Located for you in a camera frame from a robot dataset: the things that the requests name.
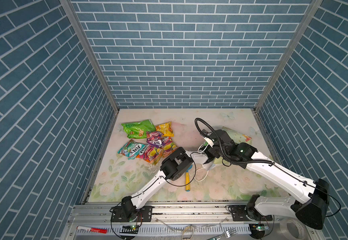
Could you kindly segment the red fruit candy packet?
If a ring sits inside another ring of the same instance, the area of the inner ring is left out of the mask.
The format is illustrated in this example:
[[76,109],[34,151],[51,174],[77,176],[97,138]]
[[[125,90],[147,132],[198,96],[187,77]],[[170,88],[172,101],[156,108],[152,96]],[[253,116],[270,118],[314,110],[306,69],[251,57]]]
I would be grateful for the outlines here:
[[174,145],[174,142],[171,137],[164,137],[161,138],[162,140],[162,148],[166,151],[168,149],[171,149]]

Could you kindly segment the yellow corn chips packet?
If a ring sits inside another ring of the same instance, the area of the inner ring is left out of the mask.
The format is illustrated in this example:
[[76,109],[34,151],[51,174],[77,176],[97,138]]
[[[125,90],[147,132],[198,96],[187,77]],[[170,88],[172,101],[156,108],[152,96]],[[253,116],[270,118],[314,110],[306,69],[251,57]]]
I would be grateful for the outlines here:
[[163,134],[163,137],[174,137],[174,131],[172,129],[172,122],[156,125],[156,131]]

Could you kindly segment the purple berry candy packet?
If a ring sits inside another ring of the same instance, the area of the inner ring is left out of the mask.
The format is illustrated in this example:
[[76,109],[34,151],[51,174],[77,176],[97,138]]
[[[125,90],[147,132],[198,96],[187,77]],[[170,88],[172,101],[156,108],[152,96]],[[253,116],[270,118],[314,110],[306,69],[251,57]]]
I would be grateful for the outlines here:
[[163,133],[158,131],[147,132],[147,143],[156,148],[163,147],[165,143]]

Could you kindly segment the lemon fruit candy packet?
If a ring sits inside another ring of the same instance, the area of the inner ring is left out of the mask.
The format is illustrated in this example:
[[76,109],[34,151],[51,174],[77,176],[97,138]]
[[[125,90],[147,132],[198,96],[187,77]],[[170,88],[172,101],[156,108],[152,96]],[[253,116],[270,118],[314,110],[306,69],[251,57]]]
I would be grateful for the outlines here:
[[137,155],[137,158],[142,159],[152,165],[156,165],[160,160],[164,160],[177,148],[178,147],[174,142],[171,142],[161,148],[146,144]]

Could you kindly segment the green chips bag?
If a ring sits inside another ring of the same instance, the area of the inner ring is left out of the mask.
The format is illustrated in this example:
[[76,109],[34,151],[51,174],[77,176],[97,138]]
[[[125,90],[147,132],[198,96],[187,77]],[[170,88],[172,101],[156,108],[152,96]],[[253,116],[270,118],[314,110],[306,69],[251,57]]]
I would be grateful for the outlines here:
[[156,130],[151,120],[123,123],[121,126],[129,139],[145,139],[147,138],[147,132],[154,132]]

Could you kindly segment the teal red snack packet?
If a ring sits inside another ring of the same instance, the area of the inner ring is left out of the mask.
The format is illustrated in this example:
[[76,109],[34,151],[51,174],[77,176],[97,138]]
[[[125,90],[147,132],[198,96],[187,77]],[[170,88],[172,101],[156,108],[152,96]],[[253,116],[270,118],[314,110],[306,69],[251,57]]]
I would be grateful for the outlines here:
[[143,159],[146,149],[147,144],[141,144],[135,142],[134,140],[130,140],[120,148],[118,154],[127,157],[128,160],[133,160],[136,158]]

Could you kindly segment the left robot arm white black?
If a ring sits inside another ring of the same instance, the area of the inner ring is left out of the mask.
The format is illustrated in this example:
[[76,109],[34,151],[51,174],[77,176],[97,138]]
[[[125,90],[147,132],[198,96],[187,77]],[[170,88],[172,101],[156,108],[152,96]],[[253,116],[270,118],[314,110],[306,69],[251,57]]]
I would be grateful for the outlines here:
[[161,188],[167,184],[180,187],[174,184],[174,181],[184,175],[191,166],[202,165],[210,168],[214,159],[212,155],[186,151],[182,147],[177,148],[163,160],[160,170],[147,184],[133,195],[122,198],[121,202],[111,209],[112,221],[132,222],[137,217],[143,216],[140,211]]

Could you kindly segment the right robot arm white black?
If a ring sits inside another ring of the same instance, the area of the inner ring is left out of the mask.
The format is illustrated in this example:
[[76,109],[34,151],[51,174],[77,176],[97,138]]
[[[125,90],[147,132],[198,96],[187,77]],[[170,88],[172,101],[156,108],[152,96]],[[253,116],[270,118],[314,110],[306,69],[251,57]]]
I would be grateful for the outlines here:
[[253,195],[245,207],[247,217],[258,221],[267,216],[298,219],[306,226],[321,230],[327,218],[330,185],[323,179],[312,180],[273,162],[247,143],[236,144],[226,131],[200,133],[209,146],[208,159],[222,157],[231,165],[254,172],[287,191],[289,197],[266,198]]

